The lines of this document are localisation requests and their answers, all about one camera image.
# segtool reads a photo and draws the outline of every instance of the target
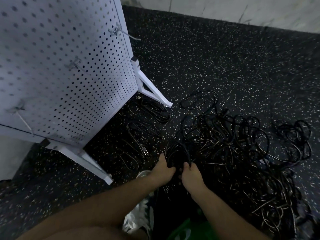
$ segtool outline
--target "hand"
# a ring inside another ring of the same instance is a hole
[[[193,162],[191,167],[187,162],[183,164],[182,184],[189,191],[194,201],[207,189],[197,165]]]
[[[159,161],[156,166],[153,168],[149,177],[152,178],[157,186],[160,187],[168,183],[176,172],[176,168],[168,168],[165,154],[162,153],[159,156]]]

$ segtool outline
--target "forearm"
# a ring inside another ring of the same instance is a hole
[[[157,189],[156,181],[140,177],[71,205],[35,226],[18,240],[38,240],[56,232],[89,226],[116,226],[143,198]]]
[[[240,217],[208,188],[204,188],[202,192],[193,196],[193,198],[201,207],[207,220],[221,240],[269,239],[265,234]]]

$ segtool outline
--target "white pegboard panel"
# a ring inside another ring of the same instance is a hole
[[[0,0],[0,11],[0,124],[30,133],[12,110],[24,104],[35,135],[83,147],[138,90],[130,42],[108,32],[114,0]],[[67,69],[76,56],[81,69]]]

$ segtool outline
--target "sneaker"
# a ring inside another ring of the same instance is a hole
[[[145,177],[150,174],[150,170],[142,171],[137,178]],[[148,239],[151,240],[154,216],[153,208],[157,201],[158,190],[151,192],[139,204],[137,204],[124,218],[122,230],[128,234],[134,233],[138,229],[146,232]]]

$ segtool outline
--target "green bag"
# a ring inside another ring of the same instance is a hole
[[[192,222],[190,218],[175,229],[167,240],[219,240],[208,221]]]

